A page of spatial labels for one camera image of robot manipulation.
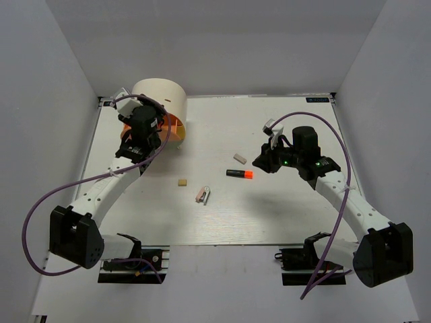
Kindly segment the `orange cap black highlighter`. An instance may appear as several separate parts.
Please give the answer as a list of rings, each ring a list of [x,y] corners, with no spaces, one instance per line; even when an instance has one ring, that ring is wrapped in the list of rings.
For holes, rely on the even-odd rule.
[[[253,172],[249,170],[226,170],[226,175],[233,178],[253,179]]]

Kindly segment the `orange organizer drawer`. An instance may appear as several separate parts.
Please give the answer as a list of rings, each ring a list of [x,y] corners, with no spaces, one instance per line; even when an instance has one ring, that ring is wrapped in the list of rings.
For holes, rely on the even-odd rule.
[[[181,122],[179,118],[177,118],[173,114],[169,114],[170,120],[171,120],[171,132],[168,141],[181,144],[186,137],[186,128],[185,125]],[[164,124],[161,126],[161,132],[159,134],[159,137],[161,141],[164,141],[168,134],[168,117],[164,117]]]

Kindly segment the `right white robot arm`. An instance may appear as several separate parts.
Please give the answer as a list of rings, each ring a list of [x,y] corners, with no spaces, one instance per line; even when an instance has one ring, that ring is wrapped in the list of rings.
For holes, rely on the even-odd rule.
[[[304,241],[301,260],[312,268],[327,261],[355,272],[367,287],[375,287],[413,271],[413,232],[405,223],[393,223],[379,213],[359,193],[347,185],[340,166],[321,155],[318,135],[309,126],[292,131],[289,144],[281,127],[266,124],[269,140],[261,147],[253,166],[276,173],[282,166],[295,168],[301,179],[323,196],[356,236],[355,242],[332,240],[318,233]]]

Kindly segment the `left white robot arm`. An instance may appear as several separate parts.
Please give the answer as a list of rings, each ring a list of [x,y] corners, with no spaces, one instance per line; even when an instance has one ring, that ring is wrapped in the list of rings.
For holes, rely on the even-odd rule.
[[[83,268],[100,261],[119,259],[127,268],[141,264],[141,242],[127,234],[103,236],[103,219],[134,181],[145,172],[161,146],[158,126],[164,113],[154,105],[140,105],[119,120],[130,127],[109,167],[99,179],[68,207],[57,206],[50,216],[49,250]]]

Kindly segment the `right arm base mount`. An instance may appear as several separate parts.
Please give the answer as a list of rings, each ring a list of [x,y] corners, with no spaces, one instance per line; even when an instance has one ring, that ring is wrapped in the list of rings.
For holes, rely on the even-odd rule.
[[[306,286],[314,272],[315,264],[318,260],[307,260],[302,246],[290,246],[290,248],[279,249],[274,255],[275,261],[281,265],[282,285]],[[315,280],[320,279],[338,265],[325,261],[319,269]],[[346,285],[343,267],[339,268],[331,277],[324,280],[320,285]]]

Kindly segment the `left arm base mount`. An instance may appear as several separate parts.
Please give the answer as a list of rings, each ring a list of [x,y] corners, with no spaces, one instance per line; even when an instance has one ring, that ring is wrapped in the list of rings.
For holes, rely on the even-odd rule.
[[[144,246],[137,260],[104,261],[98,273],[98,283],[126,285],[159,285],[168,273],[170,246]]]

